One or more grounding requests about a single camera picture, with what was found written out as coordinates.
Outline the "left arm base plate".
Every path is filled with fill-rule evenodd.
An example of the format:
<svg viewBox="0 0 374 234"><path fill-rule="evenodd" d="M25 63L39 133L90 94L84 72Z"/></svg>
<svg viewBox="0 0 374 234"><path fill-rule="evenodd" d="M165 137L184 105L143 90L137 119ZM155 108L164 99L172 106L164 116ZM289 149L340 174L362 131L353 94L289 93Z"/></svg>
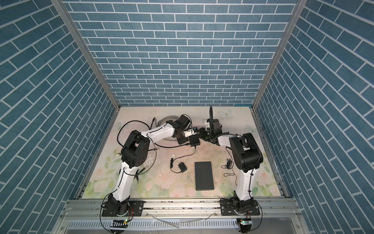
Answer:
<svg viewBox="0 0 374 234"><path fill-rule="evenodd" d="M102 205L101 215L104 217L120 216L141 216L144 208L144 201L124 201L122 203L106 201Z"/></svg>

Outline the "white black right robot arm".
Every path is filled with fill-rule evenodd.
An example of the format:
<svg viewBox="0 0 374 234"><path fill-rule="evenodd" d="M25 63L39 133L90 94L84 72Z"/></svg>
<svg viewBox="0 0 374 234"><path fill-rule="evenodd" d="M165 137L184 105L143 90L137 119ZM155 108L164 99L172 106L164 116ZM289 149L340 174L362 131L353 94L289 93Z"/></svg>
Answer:
<svg viewBox="0 0 374 234"><path fill-rule="evenodd" d="M254 136L251 133L224 133L218 119L210 118L205 121L205 125L199 129L200 139L230 149L239 170L233 203L241 206L249 204L253 201L255 174L264 160Z"/></svg>

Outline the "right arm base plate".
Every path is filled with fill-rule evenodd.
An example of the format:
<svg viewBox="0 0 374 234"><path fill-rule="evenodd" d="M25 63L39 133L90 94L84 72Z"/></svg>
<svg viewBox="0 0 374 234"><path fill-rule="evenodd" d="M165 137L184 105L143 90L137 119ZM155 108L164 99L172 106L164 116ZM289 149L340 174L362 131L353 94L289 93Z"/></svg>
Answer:
<svg viewBox="0 0 374 234"><path fill-rule="evenodd" d="M260 207L255 199L239 200L238 198L220 199L222 216L233 215L260 215Z"/></svg>

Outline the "black power adapter with cord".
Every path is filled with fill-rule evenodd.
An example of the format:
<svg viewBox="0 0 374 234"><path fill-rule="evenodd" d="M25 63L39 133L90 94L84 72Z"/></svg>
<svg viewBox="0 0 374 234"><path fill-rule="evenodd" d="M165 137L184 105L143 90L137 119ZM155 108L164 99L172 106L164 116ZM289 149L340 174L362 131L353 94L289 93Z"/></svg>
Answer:
<svg viewBox="0 0 374 234"><path fill-rule="evenodd" d="M186 157L193 156L195 153L196 153L196 146L194 147L194 152L191 153L191 154L189 154L189 155L185 155L185 156L177 157L177 158L175 158L175 159L174 159L174 158L171 158L171 159L170 159L170 167L169 167L170 170L171 170L173 173L176 173L176 174L179 174L179 173L183 173L183 172L185 172L185 171L187 170L187 167L186 167L186 165L185 165L183 162L181 162L181 163L178 164L178 167L179 167L180 171L179 171L179 172L174 171L174 170L173 170L173 164L174 164L174 162L175 162L176 160L179 160L179 159L182 159L182 158L186 158Z"/></svg>

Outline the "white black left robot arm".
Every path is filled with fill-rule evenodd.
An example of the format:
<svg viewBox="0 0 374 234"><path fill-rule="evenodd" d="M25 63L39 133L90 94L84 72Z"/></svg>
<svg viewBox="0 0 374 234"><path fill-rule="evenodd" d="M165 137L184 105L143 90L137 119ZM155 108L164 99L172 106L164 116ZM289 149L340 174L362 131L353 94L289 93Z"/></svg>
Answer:
<svg viewBox="0 0 374 234"><path fill-rule="evenodd" d="M146 161L150 144L173 137L180 145L189 140L190 136L198 134L198 129L192 125L192 120L187 115L181 115L176 121L166 121L164 125L139 132L131 131L126 142L122 145L122 166L116 188L108 200L122 203L130 197L131 184L137 175L137 169Z"/></svg>

